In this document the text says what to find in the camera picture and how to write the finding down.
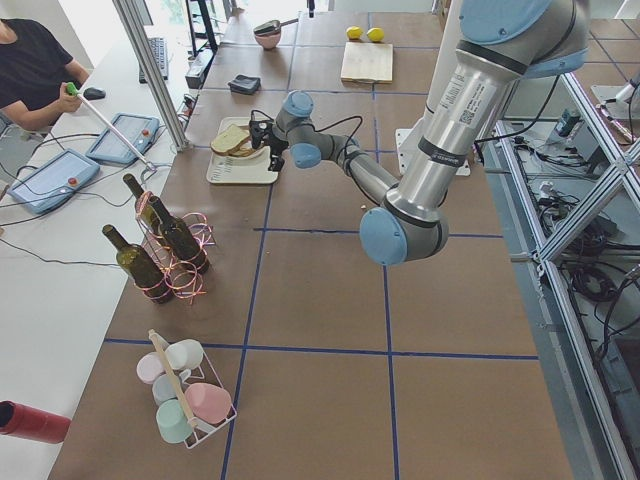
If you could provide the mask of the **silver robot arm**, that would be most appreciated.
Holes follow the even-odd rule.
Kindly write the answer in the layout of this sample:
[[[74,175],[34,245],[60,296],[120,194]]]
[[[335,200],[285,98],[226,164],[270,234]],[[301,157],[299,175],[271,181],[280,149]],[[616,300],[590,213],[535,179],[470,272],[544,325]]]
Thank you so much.
[[[448,20],[459,24],[461,38],[440,54],[456,66],[437,106],[423,116],[417,152],[401,179],[351,137],[317,130],[313,100],[303,91],[289,93],[275,118],[249,122],[253,147],[289,151],[299,168],[332,161],[353,179],[375,204],[359,235],[381,265],[428,258],[445,246],[449,229],[439,206],[506,87],[574,71],[586,59],[587,1],[464,1]]]

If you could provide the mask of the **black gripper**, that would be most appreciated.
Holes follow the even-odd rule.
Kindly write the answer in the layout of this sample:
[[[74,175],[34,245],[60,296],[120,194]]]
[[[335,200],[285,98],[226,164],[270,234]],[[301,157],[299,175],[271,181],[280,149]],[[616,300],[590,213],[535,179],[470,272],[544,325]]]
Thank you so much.
[[[288,148],[288,143],[276,136],[275,120],[261,110],[250,112],[249,132],[253,149],[267,146],[270,149],[269,171],[280,172],[284,166],[282,153]]]

